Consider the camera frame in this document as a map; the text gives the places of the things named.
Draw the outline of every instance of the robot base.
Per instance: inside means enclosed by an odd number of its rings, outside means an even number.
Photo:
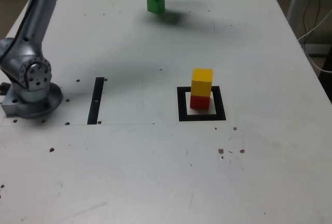
[[[2,108],[7,117],[21,117],[25,119],[37,118],[54,111],[62,101],[62,92],[58,85],[50,83],[50,92],[48,96],[36,103],[22,102],[13,92],[13,86],[2,102]]]

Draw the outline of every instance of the cable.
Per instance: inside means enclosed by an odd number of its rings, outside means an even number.
[[[309,35],[311,32],[313,32],[314,30],[316,30],[327,18],[328,16],[332,13],[332,10],[326,15],[326,17],[315,27],[313,28],[311,31],[309,31],[308,33],[306,33],[305,35],[301,36],[299,39],[297,39],[298,41],[300,41],[302,38],[304,38],[305,36]]]
[[[319,68],[314,62],[313,60],[311,59],[311,57],[308,55],[307,52],[303,51],[306,55],[306,57],[308,58],[308,61],[310,62],[310,64],[314,65],[318,70],[320,70],[321,72],[324,72],[324,73],[328,73],[328,74],[332,74],[332,71],[327,71],[327,70],[323,70],[321,68]]]
[[[315,23],[314,23],[314,26],[313,26],[314,28],[316,27],[316,24],[317,24],[317,21],[318,21],[318,17],[319,17],[320,11],[321,11],[321,0],[318,0],[318,10],[317,10],[317,14],[316,14]],[[311,32],[311,33],[309,34],[309,36],[306,37],[305,40],[303,41],[303,45],[304,45],[304,47],[306,47],[306,42],[310,39],[312,33],[313,33],[313,32]]]
[[[24,26],[24,24],[25,24],[25,22],[26,22],[26,20],[27,20],[27,18],[29,16],[29,14],[30,14],[30,11],[31,11],[32,7],[34,6],[35,1],[36,0],[31,0],[31,2],[30,2],[29,6],[28,6],[28,8],[27,8],[27,10],[26,10],[26,12],[24,14],[23,20],[22,20],[22,22],[21,22],[21,24],[20,24],[20,26],[19,26],[19,28],[18,28],[18,30],[16,32],[16,35],[15,35],[14,39],[12,40],[11,44],[6,49],[6,51],[3,53],[3,55],[0,57],[0,61],[2,61],[2,59],[10,52],[10,50],[12,49],[12,47],[14,46],[14,44],[16,43],[16,41],[17,41],[17,39],[18,39],[21,31],[22,31],[22,28],[23,28],[23,26]]]
[[[307,4],[307,6],[306,6],[306,8],[305,8],[305,11],[303,12],[303,16],[302,16],[302,22],[303,22],[303,28],[304,28],[304,30],[305,30],[305,34],[307,33],[307,28],[306,28],[305,18],[306,18],[307,10],[308,10],[308,8],[309,8],[309,6],[310,6],[310,4],[311,4],[311,1],[312,1],[312,0],[309,0],[309,1],[308,1],[308,4]],[[302,43],[302,48],[304,48],[304,50],[306,50],[306,46],[305,46],[305,44],[306,44],[306,40],[304,40],[303,43]]]

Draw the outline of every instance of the stacked cubes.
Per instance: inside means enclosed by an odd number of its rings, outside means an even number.
[[[212,69],[194,68],[191,79],[190,108],[209,108],[212,87],[212,75]]]

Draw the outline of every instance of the yellow cube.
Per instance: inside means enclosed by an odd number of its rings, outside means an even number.
[[[194,68],[191,79],[191,95],[210,97],[212,76],[212,69]]]

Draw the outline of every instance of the green cube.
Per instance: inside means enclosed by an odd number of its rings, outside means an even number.
[[[161,14],[165,11],[165,0],[146,0],[147,11],[155,14]]]

